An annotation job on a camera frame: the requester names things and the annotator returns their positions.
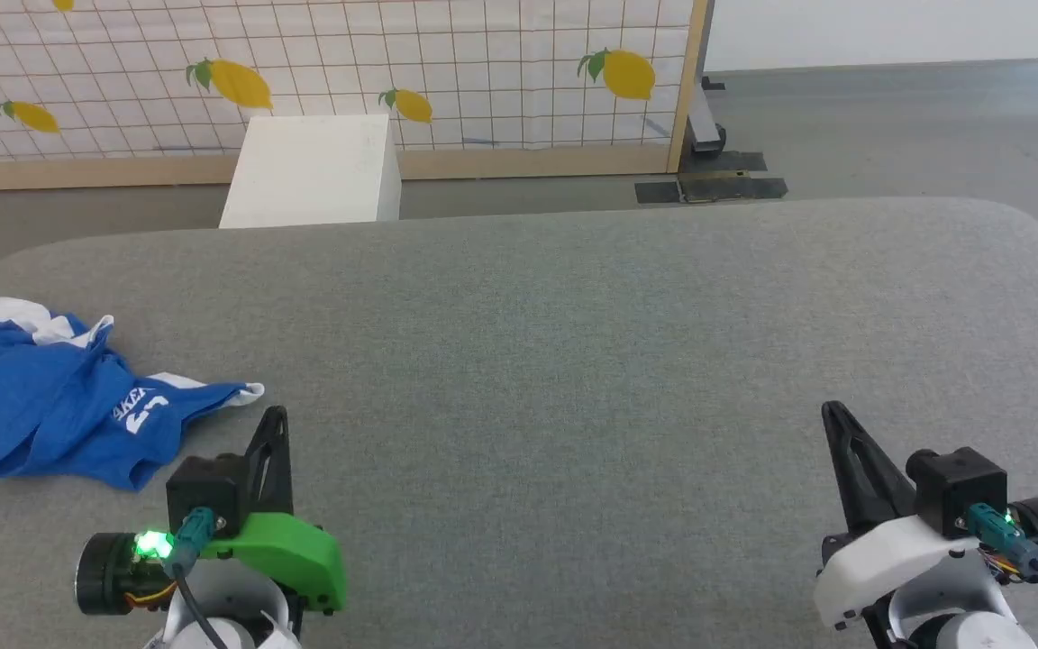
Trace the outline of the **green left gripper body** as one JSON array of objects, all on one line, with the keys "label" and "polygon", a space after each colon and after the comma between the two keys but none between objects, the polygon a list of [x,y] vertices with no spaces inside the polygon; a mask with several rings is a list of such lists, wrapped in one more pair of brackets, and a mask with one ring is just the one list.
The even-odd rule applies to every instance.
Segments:
[{"label": "green left gripper body", "polygon": [[237,535],[213,539],[199,557],[238,560],[305,599],[306,609],[339,612],[349,603],[337,539],[292,514],[248,514]]}]

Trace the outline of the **lemon print partition screen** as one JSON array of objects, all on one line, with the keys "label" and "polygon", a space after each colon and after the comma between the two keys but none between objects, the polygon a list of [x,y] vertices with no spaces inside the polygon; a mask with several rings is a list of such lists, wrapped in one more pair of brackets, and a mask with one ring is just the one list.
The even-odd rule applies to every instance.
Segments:
[{"label": "lemon print partition screen", "polygon": [[0,190],[214,184],[262,116],[409,179],[675,172],[715,0],[0,0]]}]

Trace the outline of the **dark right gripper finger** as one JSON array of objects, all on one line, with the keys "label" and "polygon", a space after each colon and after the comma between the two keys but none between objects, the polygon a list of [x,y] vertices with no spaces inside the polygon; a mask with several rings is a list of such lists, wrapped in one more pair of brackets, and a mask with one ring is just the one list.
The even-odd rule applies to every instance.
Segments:
[{"label": "dark right gripper finger", "polygon": [[886,452],[868,433],[868,453],[862,460],[868,482],[876,489],[874,506],[876,514],[870,514],[870,522],[882,522],[910,517],[914,514],[916,488],[905,474],[889,459]]},{"label": "dark right gripper finger", "polygon": [[868,453],[868,431],[842,402],[824,402],[821,406],[837,489],[848,533],[862,535],[876,523],[870,514],[876,514],[876,489],[868,482],[862,460]]}]

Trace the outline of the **grey metal partition foot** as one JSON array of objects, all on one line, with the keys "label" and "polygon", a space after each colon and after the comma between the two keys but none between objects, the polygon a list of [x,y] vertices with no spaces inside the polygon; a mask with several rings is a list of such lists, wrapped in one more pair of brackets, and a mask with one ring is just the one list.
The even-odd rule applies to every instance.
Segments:
[{"label": "grey metal partition foot", "polygon": [[700,77],[687,107],[687,142],[689,151],[709,157],[720,156],[726,144],[725,129],[710,110],[707,92],[723,89],[722,85]]}]

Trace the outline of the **blue and white sports garment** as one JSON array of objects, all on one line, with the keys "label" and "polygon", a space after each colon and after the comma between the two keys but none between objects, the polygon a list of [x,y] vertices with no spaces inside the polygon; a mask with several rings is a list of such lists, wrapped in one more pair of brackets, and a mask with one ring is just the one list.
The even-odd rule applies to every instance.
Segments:
[{"label": "blue and white sports garment", "polygon": [[177,457],[187,428],[260,401],[256,382],[140,375],[93,324],[0,297],[0,478],[74,476],[137,492]]}]

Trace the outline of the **white box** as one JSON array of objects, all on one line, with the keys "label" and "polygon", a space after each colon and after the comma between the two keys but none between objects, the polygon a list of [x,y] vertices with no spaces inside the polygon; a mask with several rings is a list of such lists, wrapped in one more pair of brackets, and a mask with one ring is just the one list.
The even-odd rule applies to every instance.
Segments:
[{"label": "white box", "polygon": [[385,114],[254,116],[222,229],[398,221],[401,174]]}]

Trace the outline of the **grey fabric sofa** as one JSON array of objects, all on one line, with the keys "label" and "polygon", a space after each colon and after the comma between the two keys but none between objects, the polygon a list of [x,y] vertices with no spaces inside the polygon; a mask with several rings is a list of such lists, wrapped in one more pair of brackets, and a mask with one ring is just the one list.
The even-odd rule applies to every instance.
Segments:
[{"label": "grey fabric sofa", "polygon": [[0,297],[136,372],[265,386],[342,544],[310,649],[868,649],[812,603],[844,518],[820,407],[1038,497],[1038,222],[981,200],[404,219],[69,240]]}]

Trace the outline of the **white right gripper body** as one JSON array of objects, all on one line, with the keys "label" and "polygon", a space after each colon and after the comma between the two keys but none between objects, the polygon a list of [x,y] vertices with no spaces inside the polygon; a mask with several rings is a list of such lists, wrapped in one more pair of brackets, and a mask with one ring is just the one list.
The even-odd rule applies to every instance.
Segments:
[{"label": "white right gripper body", "polygon": [[870,632],[979,632],[981,555],[975,535],[947,538],[918,515],[889,520],[834,549],[816,579],[813,603],[827,627],[861,617]]}]

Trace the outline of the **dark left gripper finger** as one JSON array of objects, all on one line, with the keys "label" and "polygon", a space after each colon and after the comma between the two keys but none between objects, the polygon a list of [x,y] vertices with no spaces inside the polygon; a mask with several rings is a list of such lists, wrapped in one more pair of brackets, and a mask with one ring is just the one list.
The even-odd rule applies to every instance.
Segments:
[{"label": "dark left gripper finger", "polygon": [[247,504],[250,512],[283,510],[283,407],[271,406],[263,412],[248,444]]},{"label": "dark left gripper finger", "polygon": [[263,510],[294,514],[291,469],[291,435],[284,407],[268,407],[264,412],[267,426],[263,472]]}]

